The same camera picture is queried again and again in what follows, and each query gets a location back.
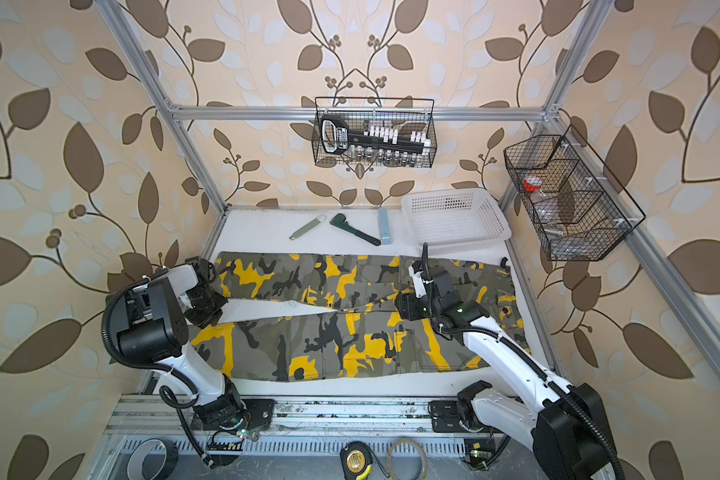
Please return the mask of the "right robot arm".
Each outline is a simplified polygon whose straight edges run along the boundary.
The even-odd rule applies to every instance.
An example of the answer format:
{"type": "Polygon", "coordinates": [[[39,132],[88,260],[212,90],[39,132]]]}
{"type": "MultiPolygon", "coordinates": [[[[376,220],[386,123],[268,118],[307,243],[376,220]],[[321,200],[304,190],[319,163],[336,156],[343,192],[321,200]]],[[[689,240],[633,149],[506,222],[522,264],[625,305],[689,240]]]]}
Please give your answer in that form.
{"type": "Polygon", "coordinates": [[[429,321],[433,331],[485,360],[516,394],[510,399],[476,382],[458,397],[463,427],[498,428],[530,450],[550,479],[590,479],[625,470],[604,403],[588,384],[573,385],[528,354],[476,301],[461,298],[449,273],[429,262],[429,247],[409,269],[414,290],[398,296],[404,320],[429,321]]]}

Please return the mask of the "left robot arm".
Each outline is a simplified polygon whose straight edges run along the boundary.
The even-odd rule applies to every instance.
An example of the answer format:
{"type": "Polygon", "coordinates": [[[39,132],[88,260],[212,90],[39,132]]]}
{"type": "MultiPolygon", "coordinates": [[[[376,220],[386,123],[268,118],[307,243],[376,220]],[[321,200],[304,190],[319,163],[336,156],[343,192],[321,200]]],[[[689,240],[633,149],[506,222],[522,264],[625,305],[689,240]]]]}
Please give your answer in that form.
{"type": "Polygon", "coordinates": [[[245,402],[190,344],[189,328],[216,324],[227,303],[215,278],[211,262],[192,257],[126,284],[106,298],[101,337],[115,362],[163,376],[165,404],[192,410],[205,428],[236,431],[250,424],[245,402]]]}

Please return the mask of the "camouflage trousers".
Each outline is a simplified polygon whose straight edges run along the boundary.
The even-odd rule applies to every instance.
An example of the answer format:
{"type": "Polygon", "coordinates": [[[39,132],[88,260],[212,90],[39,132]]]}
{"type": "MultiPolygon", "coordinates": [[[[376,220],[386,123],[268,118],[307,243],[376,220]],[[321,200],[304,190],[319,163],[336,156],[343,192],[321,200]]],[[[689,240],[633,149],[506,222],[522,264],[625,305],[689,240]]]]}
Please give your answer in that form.
{"type": "Polygon", "coordinates": [[[233,378],[295,382],[474,370],[487,363],[394,305],[415,258],[222,252],[215,289],[253,319],[192,327],[192,346],[233,378]]]}

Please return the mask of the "white plastic basket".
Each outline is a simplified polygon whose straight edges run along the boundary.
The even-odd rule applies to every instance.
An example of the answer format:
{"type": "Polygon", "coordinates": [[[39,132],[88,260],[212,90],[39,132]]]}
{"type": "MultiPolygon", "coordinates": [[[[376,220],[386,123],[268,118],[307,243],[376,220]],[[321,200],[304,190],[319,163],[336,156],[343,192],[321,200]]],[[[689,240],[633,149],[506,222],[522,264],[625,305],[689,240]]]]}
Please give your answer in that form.
{"type": "Polygon", "coordinates": [[[480,188],[409,194],[401,210],[413,239],[431,254],[483,249],[512,236],[498,202],[480,188]]]}

